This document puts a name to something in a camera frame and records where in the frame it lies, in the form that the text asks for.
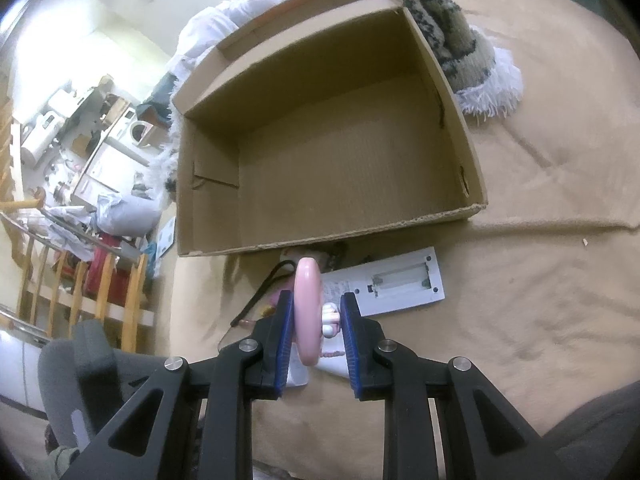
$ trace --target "white fringe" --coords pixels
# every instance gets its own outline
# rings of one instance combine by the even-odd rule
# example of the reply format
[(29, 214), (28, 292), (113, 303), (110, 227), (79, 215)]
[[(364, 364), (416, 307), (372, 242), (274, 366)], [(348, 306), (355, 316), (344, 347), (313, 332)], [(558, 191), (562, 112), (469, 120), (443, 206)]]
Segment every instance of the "white fringe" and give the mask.
[(456, 92), (463, 114), (484, 120), (487, 117), (506, 117), (522, 100), (522, 73), (514, 65), (511, 51), (498, 46), (494, 46), (494, 50), (495, 66), (485, 82)]
[(182, 86), (183, 81), (176, 81), (174, 90), (169, 99), (169, 110), (171, 110), (171, 127), (169, 128), (169, 142), (162, 146), (162, 151), (150, 162), (143, 175), (143, 182), (149, 188), (147, 193), (154, 199), (159, 200), (164, 205), (168, 204), (168, 192), (164, 183), (175, 178), (178, 170), (178, 152), (180, 151), (180, 132), (182, 131), (182, 114), (174, 106), (174, 95)]

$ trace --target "box flap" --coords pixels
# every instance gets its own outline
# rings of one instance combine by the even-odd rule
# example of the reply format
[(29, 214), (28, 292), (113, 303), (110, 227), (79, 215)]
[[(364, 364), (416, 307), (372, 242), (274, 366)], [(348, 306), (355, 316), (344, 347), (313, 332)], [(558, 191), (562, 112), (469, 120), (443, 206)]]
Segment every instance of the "box flap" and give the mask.
[(299, 48), (300, 43), (309, 40), (313, 36), (318, 36), (332, 28), (351, 26), (351, 23), (356, 22), (359, 18), (380, 12), (388, 12), (389, 10), (401, 10), (401, 4), (395, 0), (359, 0), (337, 9), (328, 10), (318, 16), (313, 16), (276, 34), (230, 63), (213, 79), (209, 87), (200, 95), (193, 108), (187, 110), (186, 115), (200, 120), (207, 120), (207, 116), (214, 114), (210, 108), (212, 95), (225, 86), (230, 86), (234, 83), (234, 80), (238, 80), (240, 76), (250, 69), (267, 62), (270, 57), (276, 57), (287, 49)]
[(442, 126), (448, 131), (453, 150), (458, 160), (458, 179), (469, 203), (487, 204), (486, 187), (480, 171), (480, 163), (473, 143), (470, 142), (465, 118), (449, 83), (436, 60), (433, 51), (424, 40), (420, 28), (408, 9), (403, 9), (406, 22), (415, 38), (418, 55), (424, 61), (420, 64), (422, 78), (435, 86), (443, 110)]
[(185, 119), (177, 173), (178, 254), (197, 254), (203, 247), (231, 249), (241, 244), (237, 229), (238, 189), (194, 175), (198, 136), (202, 133), (196, 124)]
[(174, 96), (183, 115), (206, 93), (212, 81), (233, 61), (259, 43), (309, 18), (359, 0), (285, 0), (231, 33), (202, 60)]
[(238, 177), (238, 144), (223, 136), (194, 133), (193, 174), (229, 186), (240, 185)]

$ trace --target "black cable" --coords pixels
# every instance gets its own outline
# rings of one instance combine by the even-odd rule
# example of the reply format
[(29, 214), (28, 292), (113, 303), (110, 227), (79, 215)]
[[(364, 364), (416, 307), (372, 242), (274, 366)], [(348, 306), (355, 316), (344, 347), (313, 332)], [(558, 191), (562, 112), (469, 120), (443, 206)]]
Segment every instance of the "black cable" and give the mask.
[(290, 265), (293, 267), (294, 271), (296, 270), (296, 263), (293, 260), (282, 260), (281, 262), (277, 263), (277, 265), (273, 267), (273, 269), (271, 269), (271, 272), (269, 273), (269, 275), (260, 284), (260, 286), (258, 287), (258, 290), (255, 291), (255, 294), (252, 296), (252, 298), (247, 302), (244, 308), (240, 311), (240, 314), (238, 314), (235, 318), (233, 318), (233, 320), (230, 323), (231, 326), (238, 326), (238, 323), (240, 323), (240, 320), (244, 319), (244, 316), (246, 316), (249, 313), (249, 311), (255, 306), (256, 303), (258, 303), (258, 301), (260, 301), (260, 298), (267, 293), (267, 291), (271, 288), (271, 286), (274, 283), (279, 282), (280, 280), (284, 278), (288, 278), (289, 276), (292, 275), (292, 273), (290, 273), (290, 274), (284, 274), (282, 276), (277, 276), (276, 278), (274, 278), (276, 272), (278, 272), (285, 265)]

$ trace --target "bed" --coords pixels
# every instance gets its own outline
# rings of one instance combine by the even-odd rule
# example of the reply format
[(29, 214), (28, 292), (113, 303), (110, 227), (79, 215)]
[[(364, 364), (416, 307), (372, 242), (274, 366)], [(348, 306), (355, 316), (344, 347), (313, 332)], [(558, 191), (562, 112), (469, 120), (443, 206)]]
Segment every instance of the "bed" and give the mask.
[[(605, 20), (569, 0), (454, 0), (513, 52), (524, 99), (468, 120), (488, 208), (468, 221), (349, 240), (346, 264), (434, 246), (446, 298), (379, 317), (417, 354), (469, 357), (541, 434), (640, 379), (640, 61)], [(190, 362), (229, 331), (273, 251), (180, 258), (171, 354)], [(254, 458), (311, 479), (382, 474), (383, 405), (312, 370), (254, 405)]]

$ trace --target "dark object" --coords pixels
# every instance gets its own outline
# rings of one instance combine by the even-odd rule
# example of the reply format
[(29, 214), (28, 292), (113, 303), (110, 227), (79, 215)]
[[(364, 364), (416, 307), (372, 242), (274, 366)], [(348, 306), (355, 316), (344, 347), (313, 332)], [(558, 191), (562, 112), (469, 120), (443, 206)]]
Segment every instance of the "dark object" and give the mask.
[(29, 480), (2, 439), (0, 439), (0, 478), (2, 480)]
[[(100, 233), (100, 240), (111, 247), (119, 247), (121, 239), (109, 235), (107, 233)], [(107, 251), (101, 247), (96, 246), (94, 248), (94, 260), (89, 265), (86, 278), (84, 280), (84, 293), (88, 296), (97, 296), (100, 289), (100, 281), (102, 279), (102, 268), (104, 267), (105, 260), (107, 258)], [(127, 299), (127, 288), (129, 287), (130, 270), (127, 269), (113, 269), (111, 275), (111, 284), (109, 286), (109, 294), (107, 301), (109, 303), (124, 306)]]
[(47, 424), (47, 427), (44, 429), (44, 451), (49, 454), (54, 449), (57, 449), (59, 447), (60, 444), (56, 440), (56, 436), (53, 433), (53, 428), (50, 424)]
[(136, 116), (141, 121), (146, 121), (168, 130), (172, 124), (169, 104), (176, 81), (178, 81), (178, 78), (172, 73), (167, 72), (164, 74), (158, 84), (154, 86), (149, 97), (136, 106)]
[[(91, 441), (63, 480), (180, 479), (193, 473), (198, 402), (207, 399), (196, 478), (252, 477), (251, 402), (277, 399), (286, 379), (292, 296), (280, 295), (274, 316), (216, 358), (188, 365), (170, 358)], [(428, 398), (434, 397), (447, 478), (570, 479), (547, 444), (466, 358), (448, 364), (419, 358), (385, 339), (360, 317), (353, 294), (342, 297), (350, 368), (361, 400), (385, 399), (385, 480), (436, 480)]]
[(385, 400), (383, 478), (437, 480), (428, 399), (438, 412), (448, 479), (570, 479), (552, 449), (466, 358), (418, 357), (360, 316), (352, 292), (340, 321), (355, 395)]
[(112, 349), (96, 319), (74, 327), (72, 341), (48, 343), (38, 361), (42, 403), (60, 446), (78, 445), (71, 413), (83, 414), (89, 438), (95, 436), (144, 381), (164, 363), (163, 357)]
[(116, 94), (107, 94), (104, 97), (104, 101), (102, 102), (102, 106), (100, 107), (100, 116), (104, 116), (109, 113), (109, 110), (113, 108), (113, 105), (118, 102), (120, 97)]
[(207, 399), (199, 479), (250, 479), (251, 401), (282, 394), (292, 337), (293, 294), (251, 337), (189, 365), (169, 358), (73, 462), (64, 480), (188, 478), (199, 401)]
[(86, 144), (86, 148), (84, 149), (84, 154), (89, 157), (94, 152), (94, 150), (98, 147), (98, 143), (100, 143), (100, 134), (101, 130), (98, 126), (98, 121), (94, 121), (95, 127), (91, 130), (91, 139)]
[(313, 251), (320, 251), (327, 253), (329, 258), (320, 272), (331, 272), (332, 270), (340, 269), (342, 267), (342, 261), (349, 249), (347, 242), (344, 240), (338, 240), (337, 242), (327, 243), (320, 242), (317, 244), (309, 245), (309, 249)]
[(116, 356), (99, 320), (91, 319), (76, 325), (74, 363), (88, 414), (85, 424), (89, 434), (95, 435), (124, 404)]
[(587, 402), (543, 439), (580, 480), (640, 478), (640, 382)]
[(267, 291), (273, 285), (275, 285), (275, 283), (279, 282), (280, 280), (283, 280), (284, 278), (288, 278), (289, 276), (292, 275), (292, 272), (290, 272), (289, 274), (283, 274), (281, 276), (275, 277), (276, 273), (285, 265), (292, 266), (295, 272), (296, 263), (293, 260), (282, 260), (281, 262), (278, 262), (276, 266), (273, 267), (273, 269), (271, 269), (271, 272), (269, 273), (269, 275), (260, 284), (260, 286), (258, 287), (258, 290), (255, 291), (255, 294), (251, 297), (251, 299), (247, 302), (244, 308), (240, 311), (240, 314), (238, 314), (235, 318), (231, 320), (231, 323), (230, 323), (231, 326), (238, 326), (238, 323), (240, 323), (240, 320), (244, 319), (244, 316), (246, 316), (251, 311), (251, 309), (255, 306), (255, 304), (258, 303), (258, 301), (260, 301), (260, 298), (263, 297), (267, 293)]
[(137, 124), (131, 129), (131, 137), (133, 137), (133, 140), (135, 140), (136, 142), (140, 142), (140, 139), (142, 139), (142, 135), (145, 133), (145, 130), (146, 126), (144, 124)]
[(164, 183), (164, 188), (169, 192), (169, 193), (175, 193), (177, 187), (177, 181), (174, 178), (170, 178), (167, 181), (165, 181)]

